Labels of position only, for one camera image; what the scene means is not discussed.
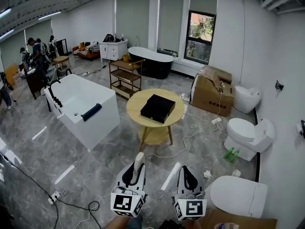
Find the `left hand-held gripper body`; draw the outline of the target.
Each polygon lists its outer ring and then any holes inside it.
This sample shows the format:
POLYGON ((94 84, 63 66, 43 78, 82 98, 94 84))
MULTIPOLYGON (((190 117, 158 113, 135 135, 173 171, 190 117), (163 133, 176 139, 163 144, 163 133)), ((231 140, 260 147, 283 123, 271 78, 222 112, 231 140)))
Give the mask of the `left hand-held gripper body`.
POLYGON ((144 186, 125 185, 122 175, 123 169, 117 175, 115 186, 111 191, 111 211, 118 216, 136 218, 146 202, 147 194, 144 186))

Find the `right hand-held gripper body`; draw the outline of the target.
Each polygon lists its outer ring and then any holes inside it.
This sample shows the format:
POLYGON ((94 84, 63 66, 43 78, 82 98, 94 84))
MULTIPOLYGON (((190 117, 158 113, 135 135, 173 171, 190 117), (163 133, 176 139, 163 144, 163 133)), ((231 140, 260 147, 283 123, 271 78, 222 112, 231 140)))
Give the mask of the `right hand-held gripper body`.
POLYGON ((197 178, 198 185, 194 190, 185 189, 182 167, 178 175, 177 194, 172 197, 173 208, 179 221, 198 220, 205 215, 207 206, 207 200, 204 198, 203 179, 193 169, 188 167, 197 178))

